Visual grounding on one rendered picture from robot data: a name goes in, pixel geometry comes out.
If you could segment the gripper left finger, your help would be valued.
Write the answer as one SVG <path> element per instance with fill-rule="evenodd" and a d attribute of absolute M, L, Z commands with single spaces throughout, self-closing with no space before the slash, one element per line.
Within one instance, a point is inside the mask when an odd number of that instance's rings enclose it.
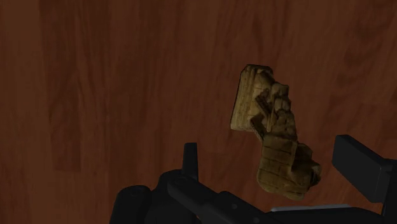
<path fill-rule="evenodd" d="M 109 224 L 267 224 L 264 212 L 230 192 L 215 192 L 198 173 L 197 143 L 186 143 L 182 168 L 161 174 L 154 190 L 119 191 Z"/>

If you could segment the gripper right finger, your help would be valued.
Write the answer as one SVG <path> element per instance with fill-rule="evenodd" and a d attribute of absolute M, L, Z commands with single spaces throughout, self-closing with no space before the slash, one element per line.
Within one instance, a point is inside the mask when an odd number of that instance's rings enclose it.
<path fill-rule="evenodd" d="M 397 159 L 344 134 L 335 137 L 331 162 L 369 202 L 382 204 L 383 224 L 397 224 Z"/>

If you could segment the tan carved stone figure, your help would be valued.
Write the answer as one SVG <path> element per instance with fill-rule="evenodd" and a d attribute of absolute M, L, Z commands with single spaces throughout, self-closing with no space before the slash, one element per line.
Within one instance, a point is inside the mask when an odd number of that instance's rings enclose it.
<path fill-rule="evenodd" d="M 297 137 L 289 87 L 275 81 L 270 67 L 248 64 L 241 71 L 230 127 L 260 140 L 256 179 L 266 192 L 302 200 L 319 183 L 321 166 Z"/>

